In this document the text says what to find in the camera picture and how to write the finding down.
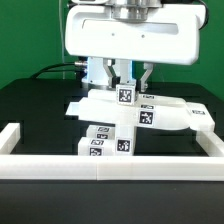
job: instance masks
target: white corner frame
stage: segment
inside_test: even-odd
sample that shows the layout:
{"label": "white corner frame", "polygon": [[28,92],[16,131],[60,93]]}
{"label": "white corner frame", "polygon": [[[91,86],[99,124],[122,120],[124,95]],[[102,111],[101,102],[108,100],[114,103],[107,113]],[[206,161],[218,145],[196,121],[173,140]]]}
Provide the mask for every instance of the white corner frame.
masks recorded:
{"label": "white corner frame", "polygon": [[19,124],[0,133],[0,179],[224,181],[224,143],[213,132],[196,138],[211,157],[10,155],[19,138]]}

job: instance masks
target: metal component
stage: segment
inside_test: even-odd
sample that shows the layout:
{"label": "metal component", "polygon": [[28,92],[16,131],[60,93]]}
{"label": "metal component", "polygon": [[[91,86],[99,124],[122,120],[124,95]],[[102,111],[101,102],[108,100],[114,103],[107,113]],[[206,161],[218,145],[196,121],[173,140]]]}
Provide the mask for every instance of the metal component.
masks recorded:
{"label": "metal component", "polygon": [[113,65],[115,64],[115,60],[114,59],[103,59],[103,67],[109,77],[109,87],[112,88],[112,78],[114,76],[116,76],[116,73],[114,71]]}
{"label": "metal component", "polygon": [[76,61],[75,62],[75,66],[77,66],[77,67],[86,68],[87,65],[88,65],[87,61]]}
{"label": "metal component", "polygon": [[116,6],[112,11],[112,18],[128,22],[140,22],[147,19],[148,8]]}
{"label": "metal component", "polygon": [[161,0],[109,0],[106,5],[136,6],[136,7],[162,7]]}
{"label": "metal component", "polygon": [[152,63],[144,63],[144,69],[146,69],[146,71],[140,79],[142,92],[145,92],[146,89],[148,88],[147,80],[153,71],[153,64]]}

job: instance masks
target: white block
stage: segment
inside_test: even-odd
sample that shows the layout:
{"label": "white block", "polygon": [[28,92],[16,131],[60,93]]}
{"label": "white block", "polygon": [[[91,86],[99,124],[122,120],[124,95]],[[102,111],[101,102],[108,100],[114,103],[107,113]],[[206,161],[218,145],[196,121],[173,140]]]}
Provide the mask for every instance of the white block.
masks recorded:
{"label": "white block", "polygon": [[78,116],[79,115],[79,103],[78,102],[71,102],[68,106],[67,111],[66,111],[66,115]]}
{"label": "white block", "polygon": [[120,105],[134,105],[138,96],[133,84],[116,85],[116,94],[116,102]]}
{"label": "white block", "polygon": [[97,179],[224,181],[224,159],[179,156],[100,158]]}
{"label": "white block", "polygon": [[1,155],[0,179],[96,180],[97,160],[87,156]]}
{"label": "white block", "polygon": [[132,156],[136,141],[136,127],[131,125],[116,125],[115,154],[117,156]]}
{"label": "white block", "polygon": [[[143,121],[151,116],[152,121]],[[180,130],[189,127],[190,114],[185,105],[159,106],[151,112],[147,108],[118,105],[114,101],[83,98],[79,105],[79,119],[118,125],[131,125],[164,130]]]}
{"label": "white block", "polygon": [[88,92],[88,98],[98,100],[116,100],[116,92],[109,90],[91,89]]}
{"label": "white block", "polygon": [[157,96],[150,94],[139,94],[138,98],[139,104],[152,104],[152,105],[160,105],[160,106],[185,106],[186,101],[182,98],[177,97],[167,97],[167,96]]}
{"label": "white block", "polygon": [[10,154],[20,139],[20,124],[9,123],[0,133],[0,154]]}
{"label": "white block", "polygon": [[81,138],[78,144],[79,156],[114,156],[114,140]]}
{"label": "white block", "polygon": [[190,128],[196,131],[214,132],[215,122],[203,104],[187,103],[190,112]]}
{"label": "white block", "polygon": [[110,126],[90,125],[86,131],[88,138],[114,139],[115,128]]}
{"label": "white block", "polygon": [[196,141],[210,157],[224,157],[224,143],[214,132],[198,131]]}

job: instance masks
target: black table surface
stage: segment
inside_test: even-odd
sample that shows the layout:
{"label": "black table surface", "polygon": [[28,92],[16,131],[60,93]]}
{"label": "black table surface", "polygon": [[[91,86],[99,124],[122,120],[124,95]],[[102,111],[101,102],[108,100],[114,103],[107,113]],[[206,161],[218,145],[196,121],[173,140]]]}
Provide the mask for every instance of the black table surface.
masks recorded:
{"label": "black table surface", "polygon": [[[150,83],[148,94],[203,103],[224,136],[224,103],[196,84]],[[13,154],[77,155],[90,124],[65,116],[87,96],[74,80],[20,79],[0,90],[0,129],[21,124]],[[195,132],[138,128],[135,155],[207,156]],[[0,223],[223,223],[224,184],[186,181],[0,180]]]}

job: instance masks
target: green wall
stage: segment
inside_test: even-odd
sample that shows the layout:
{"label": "green wall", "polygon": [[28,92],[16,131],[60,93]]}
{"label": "green wall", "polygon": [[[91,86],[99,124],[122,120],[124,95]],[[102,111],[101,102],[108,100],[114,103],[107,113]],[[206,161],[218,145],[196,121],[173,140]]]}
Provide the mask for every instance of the green wall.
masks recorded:
{"label": "green wall", "polygon": [[[199,61],[192,66],[156,65],[150,79],[199,83],[224,99],[224,1],[206,2],[210,21],[201,31]],[[66,3],[63,1],[63,18]],[[0,88],[62,61],[58,5],[58,0],[0,0]],[[136,73],[143,73],[141,63],[136,63]]]}

